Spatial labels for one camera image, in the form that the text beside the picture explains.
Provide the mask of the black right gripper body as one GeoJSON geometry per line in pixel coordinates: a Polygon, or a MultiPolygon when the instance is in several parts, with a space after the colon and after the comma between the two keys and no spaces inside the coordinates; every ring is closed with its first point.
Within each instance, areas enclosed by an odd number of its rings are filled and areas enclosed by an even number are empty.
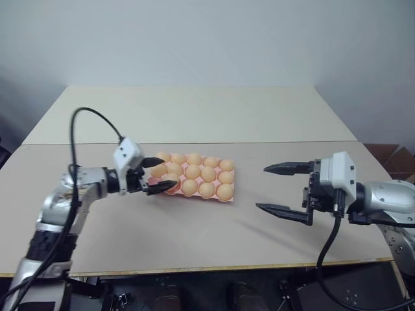
{"type": "Polygon", "coordinates": [[[305,208],[305,224],[313,224],[313,213],[319,211],[323,213],[333,212],[333,190],[324,188],[320,182],[322,173],[322,160],[306,162],[301,167],[301,173],[309,176],[307,186],[303,190],[302,207],[305,208]]]}

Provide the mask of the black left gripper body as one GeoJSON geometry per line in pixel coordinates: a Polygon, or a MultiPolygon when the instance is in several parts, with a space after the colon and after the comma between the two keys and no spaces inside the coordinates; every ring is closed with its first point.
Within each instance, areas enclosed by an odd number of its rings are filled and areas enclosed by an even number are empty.
{"type": "Polygon", "coordinates": [[[148,183],[144,180],[145,171],[142,167],[129,169],[126,174],[127,192],[144,192],[148,196],[148,183]]]}

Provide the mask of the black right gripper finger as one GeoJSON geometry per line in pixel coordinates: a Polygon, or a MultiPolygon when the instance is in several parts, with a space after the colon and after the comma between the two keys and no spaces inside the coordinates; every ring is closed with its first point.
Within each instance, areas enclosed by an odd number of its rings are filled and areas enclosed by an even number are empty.
{"type": "Polygon", "coordinates": [[[276,205],[271,203],[256,203],[255,206],[278,218],[309,225],[309,217],[307,213],[292,210],[284,205],[276,205]]]}
{"type": "Polygon", "coordinates": [[[283,162],[265,167],[263,171],[282,176],[293,176],[295,174],[310,174],[313,168],[314,161],[283,162]]]}

